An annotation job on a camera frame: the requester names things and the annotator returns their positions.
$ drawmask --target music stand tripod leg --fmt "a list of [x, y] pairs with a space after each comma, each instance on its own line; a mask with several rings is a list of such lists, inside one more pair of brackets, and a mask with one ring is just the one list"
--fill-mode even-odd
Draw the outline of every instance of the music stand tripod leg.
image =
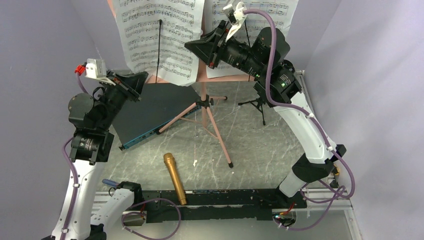
[[180, 114], [178, 114], [176, 117], [174, 117], [165, 126], [163, 126], [161, 129], [159, 129], [158, 133], [161, 134], [163, 131], [165, 131], [167, 128], [169, 128], [169, 126], [171, 126], [173, 123], [175, 123], [178, 119], [182, 118], [184, 115], [186, 115], [188, 112], [190, 112], [195, 107], [196, 107], [196, 103], [194, 102], [189, 107], [187, 107], [184, 111], [182, 111]]
[[222, 151], [224, 152], [224, 155], [228, 162], [228, 166], [232, 168], [234, 167], [234, 165], [231, 162], [230, 156], [228, 155], [227, 148], [225, 147], [223, 138], [221, 137], [220, 131], [218, 130], [218, 127], [217, 127], [217, 123], [215, 122], [214, 115], [212, 114], [211, 109], [209, 107], [206, 107], [205, 109], [207, 111], [207, 114], [209, 115], [209, 119], [210, 119], [210, 122], [212, 123], [213, 129], [215, 130], [216, 137], [218, 138], [219, 143], [221, 144]]

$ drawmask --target gray marble floor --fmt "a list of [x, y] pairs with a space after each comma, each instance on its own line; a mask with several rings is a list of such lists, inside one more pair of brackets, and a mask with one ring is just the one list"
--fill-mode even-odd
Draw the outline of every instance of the gray marble floor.
[[[253, 82], [208, 83], [211, 96], [228, 96], [212, 112], [234, 164], [229, 168], [220, 143], [200, 124], [180, 120], [161, 135], [154, 135], [121, 151], [115, 135], [102, 179], [140, 183], [144, 190], [172, 190], [163, 155], [172, 153], [186, 190], [275, 188], [291, 165], [304, 153], [286, 122], [271, 108], [262, 116], [252, 105], [237, 103], [257, 97]], [[190, 119], [201, 121], [201, 112]], [[101, 182], [99, 191], [107, 186]]]

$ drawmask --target white cable clip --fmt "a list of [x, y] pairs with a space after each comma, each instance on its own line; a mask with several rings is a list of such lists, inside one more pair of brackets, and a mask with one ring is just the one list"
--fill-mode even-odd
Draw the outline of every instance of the white cable clip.
[[244, 2], [239, 2], [234, 7], [234, 0], [228, 1], [227, 5], [222, 9], [231, 23], [231, 28], [228, 31], [225, 41], [227, 42], [243, 25], [246, 20], [246, 15], [243, 11], [247, 10]]
[[307, 116], [306, 116], [306, 118], [307, 118], [307, 119], [315, 118], [315, 114], [313, 114], [313, 113], [311, 112], [311, 113], [309, 113], [309, 115], [307, 115]]

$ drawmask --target wire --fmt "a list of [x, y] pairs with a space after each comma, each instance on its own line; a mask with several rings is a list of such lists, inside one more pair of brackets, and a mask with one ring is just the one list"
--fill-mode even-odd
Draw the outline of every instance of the wire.
[[[281, 102], [277, 102], [275, 100], [272, 99], [271, 97], [271, 73], [273, 70], [273, 65], [269, 64], [269, 63], [273, 63], [274, 62], [274, 56], [275, 56], [275, 52], [276, 52], [276, 45], [277, 45], [277, 30], [276, 30], [276, 26], [274, 24], [273, 19], [270, 17], [270, 15], [268, 15], [266, 12], [262, 11], [262, 10], [258, 10], [258, 9], [248, 9], [245, 10], [243, 12], [244, 14], [259, 14], [261, 16], [263, 16], [264, 18], [266, 18], [266, 20], [268, 21], [270, 27], [271, 27], [271, 51], [269, 54], [269, 60], [268, 60], [268, 67], [266, 70], [266, 78], [265, 78], [265, 93], [266, 93], [266, 98], [267, 100], [275, 105], [275, 106], [280, 106], [280, 107], [286, 107], [286, 108], [292, 108], [292, 109], [296, 109], [300, 112], [302, 112], [303, 114], [305, 114], [306, 116], [310, 116], [310, 113], [305, 110], [304, 108], [301, 108], [297, 105], [294, 104], [288, 104], [288, 103], [281, 103]], [[318, 221], [314, 224], [312, 224], [309, 227], [304, 227], [304, 228], [298, 228], [298, 229], [293, 229], [291, 228], [291, 230], [294, 231], [301, 231], [301, 230], [307, 230], [310, 228], [313, 228], [314, 226], [316, 226], [321, 220], [322, 218], [327, 214], [328, 210], [330, 209], [333, 201], [340, 197], [340, 198], [344, 198], [344, 199], [348, 199], [350, 197], [353, 196], [353, 194], [355, 193], [355, 178], [354, 175], [351, 171], [351, 169], [349, 168], [348, 164], [342, 159], [342, 157], [335, 151], [333, 150], [333, 147], [331, 146], [329, 140], [327, 139], [326, 133], [324, 132], [323, 128], [321, 127], [320, 123], [314, 118], [314, 117], [310, 117], [309, 118], [312, 123], [316, 126], [316, 128], [318, 129], [319, 133], [321, 134], [325, 145], [327, 146], [327, 149], [329, 149], [331, 151], [331, 153], [333, 153], [333, 155], [341, 162], [341, 164], [346, 168], [349, 177], [350, 177], [350, 181], [351, 181], [351, 190], [350, 193], [348, 193], [347, 195], [343, 195], [344, 190], [346, 189], [345, 186], [341, 186], [337, 189], [337, 191], [334, 192], [334, 190], [328, 186], [327, 184], [325, 184], [326, 187], [328, 187], [328, 189], [330, 189], [333, 193], [334, 196], [330, 199], [326, 199], [324, 201], [321, 201], [321, 203], [328, 203], [328, 207], [325, 210], [325, 212], [322, 214], [322, 216], [318, 219]], [[308, 201], [314, 202], [312, 199], [305, 197], [305, 199], [307, 199]]]
[[169, 239], [169, 238], [171, 238], [177, 232], [177, 230], [180, 228], [180, 225], [181, 225], [181, 212], [180, 212], [180, 209], [178, 208], [178, 206], [175, 203], [173, 203], [172, 201], [170, 201], [168, 199], [165, 199], [165, 198], [153, 198], [153, 199], [149, 199], [149, 200], [142, 201], [140, 203], [134, 204], [134, 205], [130, 206], [130, 208], [134, 208], [134, 207], [140, 206], [142, 204], [150, 203], [150, 202], [153, 202], [153, 201], [166, 201], [166, 202], [170, 203], [176, 209], [176, 211], [178, 213], [178, 224], [176, 225], [175, 230], [169, 236], [164, 237], [164, 238], [151, 238], [151, 237], [142, 235], [142, 234], [140, 234], [140, 233], [138, 233], [136, 231], [133, 231], [132, 229], [130, 229], [129, 227], [127, 227], [127, 226], [124, 225], [124, 220], [125, 220], [126, 217], [131, 216], [131, 215], [132, 216], [133, 215], [139, 216], [139, 215], [142, 214], [140, 212], [129, 212], [127, 214], [124, 214], [121, 217], [122, 227], [123, 227], [123, 229], [127, 230], [128, 232], [130, 232], [132, 234], [135, 234], [135, 235], [137, 235], [139, 237], [142, 237], [144, 239], [147, 239], [147, 240], [166, 240], [166, 239]]
[[290, 211], [293, 209], [293, 207], [295, 206], [295, 202], [293, 202], [291, 205], [290, 205], [290, 207], [288, 208], [288, 210], [287, 211], [283, 211], [283, 212], [280, 212], [279, 214], [280, 215], [287, 215], [288, 213], [290, 213]]
[[82, 90], [83, 93], [88, 94], [86, 88], [84, 87], [83, 83], [81, 82], [80, 73], [76, 72], [76, 82], [78, 83], [79, 88]]
[[159, 56], [161, 54], [161, 28], [162, 28], [162, 19], [159, 19], [159, 43], [157, 45], [157, 67], [156, 67], [156, 81], [158, 83], [158, 72], [159, 72]]
[[247, 36], [247, 42], [249, 43], [249, 48], [251, 47], [251, 41], [249, 39], [249, 33], [248, 33], [248, 25], [246, 24], [246, 21], [244, 21], [244, 28], [246, 29], [246, 36]]
[[[69, 165], [70, 171], [72, 173], [73, 184], [77, 185], [78, 184], [77, 169], [75, 168], [74, 164], [72, 163], [71, 159], [69, 158], [69, 156], [66, 152], [66, 146], [72, 141], [72, 139], [73, 139], [73, 137], [69, 138], [63, 144], [62, 154], [65, 157], [66, 162]], [[67, 213], [66, 213], [65, 221], [63, 222], [63, 227], [62, 227], [63, 230], [68, 229], [69, 222], [70, 222], [71, 216], [72, 216], [72, 212], [74, 211], [75, 202], [77, 201], [77, 193], [78, 193], [78, 187], [74, 187], [73, 191], [72, 191], [72, 196], [70, 197], [69, 208], [68, 208]], [[66, 232], [62, 232], [62, 234], [60, 235], [60, 240], [64, 240], [65, 236], [66, 236]]]
[[112, 190], [112, 189], [113, 189], [113, 190], [115, 190], [115, 191], [117, 190], [117, 189], [116, 189], [116, 188], [114, 188], [114, 187], [109, 188], [109, 191], [107, 191], [107, 193], [109, 193], [109, 196], [111, 196], [111, 197], [112, 197], [112, 194], [111, 194], [111, 190]]

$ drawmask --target black clamp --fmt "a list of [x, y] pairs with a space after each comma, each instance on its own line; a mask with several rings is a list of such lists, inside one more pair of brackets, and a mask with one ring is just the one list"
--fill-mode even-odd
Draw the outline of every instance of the black clamp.
[[142, 186], [139, 183], [123, 181], [116, 189], [128, 189], [131, 192], [134, 192], [134, 204], [138, 204], [144, 201]]
[[203, 108], [209, 108], [210, 106], [214, 105], [214, 99], [210, 98], [209, 95], [206, 94], [206, 99], [204, 101], [201, 99], [197, 100], [196, 105], [201, 106]]

